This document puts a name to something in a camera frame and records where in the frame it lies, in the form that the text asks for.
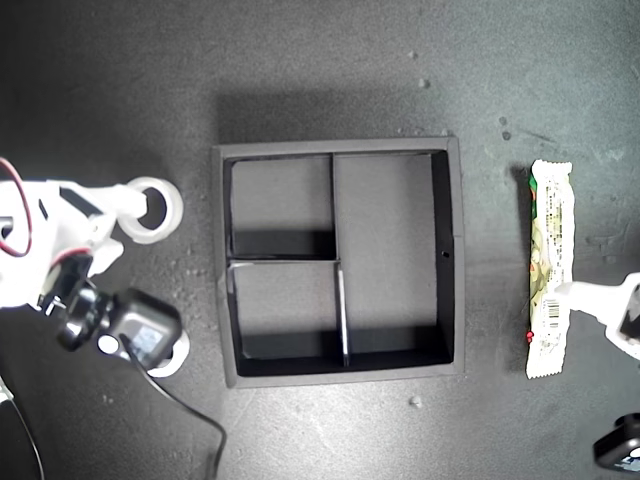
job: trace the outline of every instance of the white plastic part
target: white plastic part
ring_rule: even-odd
[[[178,228],[178,225],[180,225],[182,221],[184,204],[180,192],[173,184],[159,178],[140,177],[129,182],[127,187],[141,193],[149,188],[153,188],[163,196],[167,206],[164,220],[155,230],[150,230],[140,224],[138,219],[144,214],[138,216],[121,215],[118,217],[120,228],[122,228],[124,233],[131,237],[134,242],[144,245],[156,243],[167,238]]]
[[[640,272],[627,276],[622,285],[609,287],[583,282],[560,285],[556,294],[572,310],[593,315],[605,325],[605,337],[623,352],[640,360],[640,342],[620,333],[631,295],[640,285]]]
[[[39,310],[39,297],[50,288],[47,281],[52,266],[69,253],[85,251],[93,256],[90,277],[107,270],[124,251],[123,245],[111,238],[116,221],[134,241],[153,243],[178,227],[184,209],[182,197],[172,184],[150,177],[133,180],[129,185],[104,188],[85,188],[74,182],[52,180],[23,182],[23,188],[32,218],[31,250],[21,258],[0,251],[0,308],[28,304]],[[137,221],[147,213],[147,197],[143,193],[147,188],[158,190],[167,205],[165,220],[153,231]],[[73,192],[80,202],[93,206],[95,212],[87,215],[80,211],[74,200],[61,195],[61,189]],[[12,227],[4,241],[18,250],[23,249],[28,240],[27,220],[22,200],[10,181],[0,181],[0,223],[0,228]],[[104,337],[98,340],[98,345],[105,353],[113,349],[113,341]],[[183,333],[174,346],[172,359],[150,373],[157,377],[175,373],[184,363],[189,346],[189,338]],[[0,380],[0,398],[5,398],[2,387]]]
[[[155,378],[165,378],[173,375],[187,359],[190,348],[191,342],[189,341],[189,336],[187,335],[187,332],[183,330],[182,335],[173,345],[173,356],[171,357],[171,360],[163,361],[160,366],[149,370],[147,373]]]
[[[120,348],[120,342],[117,338],[111,335],[101,335],[98,338],[98,348],[102,353],[107,355],[113,355]]]

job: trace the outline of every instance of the barcode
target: barcode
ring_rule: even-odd
[[[560,304],[556,300],[547,300],[544,306],[549,320],[557,320],[560,318]],[[558,325],[558,322],[552,321],[549,323],[551,328],[558,328]]]

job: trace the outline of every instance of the food wrapper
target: food wrapper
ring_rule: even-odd
[[[529,378],[560,373],[564,363],[570,309],[554,290],[572,279],[575,225],[571,169],[571,163],[543,160],[536,160],[531,167]]]

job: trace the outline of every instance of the dark gray table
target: dark gray table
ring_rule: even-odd
[[[192,352],[165,383],[229,429],[222,478],[626,478],[597,470],[591,444],[638,410],[637,362],[574,315],[564,373],[525,377],[522,167],[574,163],[575,278],[616,283],[640,269],[638,25],[631,0],[5,1],[0,153],[28,178],[151,174],[182,190],[180,230],[127,244],[100,285],[131,278],[183,312]],[[466,374],[227,390],[210,145],[445,129],[464,175]],[[203,478],[213,432],[124,362],[63,352],[54,330],[28,310],[0,318],[0,371],[49,479]],[[2,427],[3,445],[10,432],[21,435]],[[31,471],[23,448],[14,478]]]

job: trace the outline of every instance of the debris speck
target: debris speck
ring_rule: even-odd
[[[414,395],[409,399],[409,405],[414,408],[422,408],[422,398],[420,398],[418,395]]]

